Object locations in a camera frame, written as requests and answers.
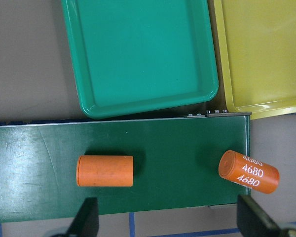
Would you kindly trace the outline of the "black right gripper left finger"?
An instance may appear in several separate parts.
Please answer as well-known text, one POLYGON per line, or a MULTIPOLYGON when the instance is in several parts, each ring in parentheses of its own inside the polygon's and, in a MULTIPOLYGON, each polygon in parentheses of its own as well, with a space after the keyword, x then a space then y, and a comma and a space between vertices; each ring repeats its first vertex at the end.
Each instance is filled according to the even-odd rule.
POLYGON ((84 200, 65 237, 96 237, 99 231, 99 209, 96 197, 84 200))

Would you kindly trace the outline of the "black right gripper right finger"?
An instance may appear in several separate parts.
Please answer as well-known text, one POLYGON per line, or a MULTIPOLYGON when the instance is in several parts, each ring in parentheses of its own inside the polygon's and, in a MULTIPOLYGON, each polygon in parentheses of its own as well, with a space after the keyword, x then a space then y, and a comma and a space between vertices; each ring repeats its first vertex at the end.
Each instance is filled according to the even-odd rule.
POLYGON ((251 196, 237 197, 237 227, 244 237, 289 237, 251 196))

